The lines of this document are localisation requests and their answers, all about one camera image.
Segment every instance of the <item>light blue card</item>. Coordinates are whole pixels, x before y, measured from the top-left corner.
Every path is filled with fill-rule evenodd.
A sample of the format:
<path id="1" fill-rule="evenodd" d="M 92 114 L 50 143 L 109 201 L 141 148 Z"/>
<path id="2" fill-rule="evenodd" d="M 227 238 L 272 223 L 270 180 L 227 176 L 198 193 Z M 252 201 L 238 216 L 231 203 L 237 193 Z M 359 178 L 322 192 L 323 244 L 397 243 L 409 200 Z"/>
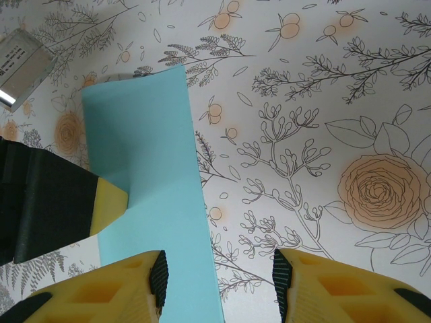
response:
<path id="1" fill-rule="evenodd" d="M 165 250 L 162 323 L 224 321 L 184 67 L 82 91 L 91 171 L 129 193 L 99 236 L 102 265 Z"/>

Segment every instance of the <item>floral wallpaper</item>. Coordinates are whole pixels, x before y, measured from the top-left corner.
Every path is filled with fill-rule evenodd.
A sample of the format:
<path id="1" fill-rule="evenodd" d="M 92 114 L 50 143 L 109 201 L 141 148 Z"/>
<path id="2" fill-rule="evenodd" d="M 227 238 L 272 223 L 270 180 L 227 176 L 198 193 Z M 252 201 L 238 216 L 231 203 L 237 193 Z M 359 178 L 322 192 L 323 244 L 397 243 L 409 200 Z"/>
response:
<path id="1" fill-rule="evenodd" d="M 186 67 L 227 322 L 279 322 L 276 248 L 375 271 L 431 296 L 428 1 L 0 6 L 1 32 L 24 28 L 59 57 L 16 113 L 2 112 L 2 135 L 85 168 L 81 89 Z M 68 277 L 98 266 L 96 249 L 87 260 L 61 255 L 49 256 L 46 279 L 57 277 L 52 268 Z M 2 308 L 24 278 L 14 283 L 12 273 L 0 275 Z M 39 288 L 27 280 L 27 289 Z"/>

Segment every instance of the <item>orange rose illustration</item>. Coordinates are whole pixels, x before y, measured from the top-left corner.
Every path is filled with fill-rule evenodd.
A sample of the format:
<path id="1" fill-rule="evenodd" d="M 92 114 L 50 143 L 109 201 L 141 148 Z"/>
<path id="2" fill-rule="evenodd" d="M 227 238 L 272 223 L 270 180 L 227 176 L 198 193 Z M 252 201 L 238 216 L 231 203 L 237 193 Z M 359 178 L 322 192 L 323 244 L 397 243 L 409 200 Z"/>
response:
<path id="1" fill-rule="evenodd" d="M 360 229 L 401 233 L 423 213 L 426 176 L 408 157 L 362 156 L 341 176 L 338 193 Z"/>
<path id="2" fill-rule="evenodd" d="M 89 72 L 84 79 L 82 87 L 88 87 L 97 83 L 97 74 L 95 72 Z"/>
<path id="3" fill-rule="evenodd" d="M 82 134 L 81 122 L 74 112 L 60 117 L 55 128 L 55 143 L 61 153 L 73 155 L 79 147 Z"/>
<path id="4" fill-rule="evenodd" d="M 18 138 L 18 126 L 15 121 L 9 120 L 3 127 L 3 138 L 11 141 L 16 141 Z"/>

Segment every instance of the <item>silver metal object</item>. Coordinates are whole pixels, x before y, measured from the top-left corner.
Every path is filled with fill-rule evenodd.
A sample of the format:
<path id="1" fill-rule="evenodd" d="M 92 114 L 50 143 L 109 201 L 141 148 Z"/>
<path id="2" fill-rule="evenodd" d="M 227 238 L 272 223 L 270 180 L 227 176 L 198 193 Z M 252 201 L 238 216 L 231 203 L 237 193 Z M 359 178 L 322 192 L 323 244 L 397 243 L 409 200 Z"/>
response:
<path id="1" fill-rule="evenodd" d="M 0 39 L 0 105 L 15 112 L 53 70 L 57 58 L 30 33 Z"/>

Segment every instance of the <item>light blue paper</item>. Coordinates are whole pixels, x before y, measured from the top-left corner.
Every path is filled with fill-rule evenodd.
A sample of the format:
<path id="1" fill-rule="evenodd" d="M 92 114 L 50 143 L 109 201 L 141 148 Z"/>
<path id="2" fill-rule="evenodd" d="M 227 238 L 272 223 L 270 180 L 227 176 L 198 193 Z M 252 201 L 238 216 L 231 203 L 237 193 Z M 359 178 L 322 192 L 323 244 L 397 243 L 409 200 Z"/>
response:
<path id="1" fill-rule="evenodd" d="M 102 265 L 165 250 L 164 323 L 221 323 L 185 69 L 82 92 L 91 171 L 129 193 L 99 236 Z"/>

